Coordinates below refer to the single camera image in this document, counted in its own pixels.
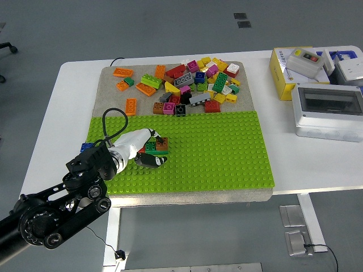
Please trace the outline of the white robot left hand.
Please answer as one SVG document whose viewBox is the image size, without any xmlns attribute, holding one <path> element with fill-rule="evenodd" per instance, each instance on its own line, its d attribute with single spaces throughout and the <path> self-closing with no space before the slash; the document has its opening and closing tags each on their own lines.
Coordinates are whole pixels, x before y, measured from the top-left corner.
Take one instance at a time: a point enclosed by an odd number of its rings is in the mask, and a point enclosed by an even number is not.
<svg viewBox="0 0 363 272">
<path fill-rule="evenodd" d="M 161 136 L 153 129 L 140 129 L 123 134 L 109 148 L 113 161 L 116 164 L 116 173 L 123 171 L 130 159 L 134 159 L 137 165 L 148 168 L 158 168 L 167 161 L 165 156 L 156 157 L 150 154 L 140 153 L 145 143 L 154 137 L 158 142 L 163 143 Z"/>
</svg>

